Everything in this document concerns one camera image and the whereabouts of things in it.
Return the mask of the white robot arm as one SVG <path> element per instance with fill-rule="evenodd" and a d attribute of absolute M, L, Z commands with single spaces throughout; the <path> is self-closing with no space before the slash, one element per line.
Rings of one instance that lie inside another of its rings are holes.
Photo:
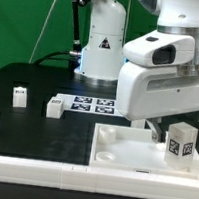
<path fill-rule="evenodd" d="M 133 120 L 199 111 L 199 0 L 139 0 L 157 29 L 124 44 L 125 12 L 92 0 L 88 44 L 77 78 L 117 84 L 116 108 Z"/>

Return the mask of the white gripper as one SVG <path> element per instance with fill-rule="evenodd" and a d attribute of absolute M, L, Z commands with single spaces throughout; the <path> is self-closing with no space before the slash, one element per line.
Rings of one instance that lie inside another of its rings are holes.
<path fill-rule="evenodd" d="M 143 68 L 128 62 L 118 76 L 116 108 L 131 121 L 147 118 L 154 143 L 166 142 L 161 116 L 199 111 L 199 76 L 176 72 L 176 66 Z"/>

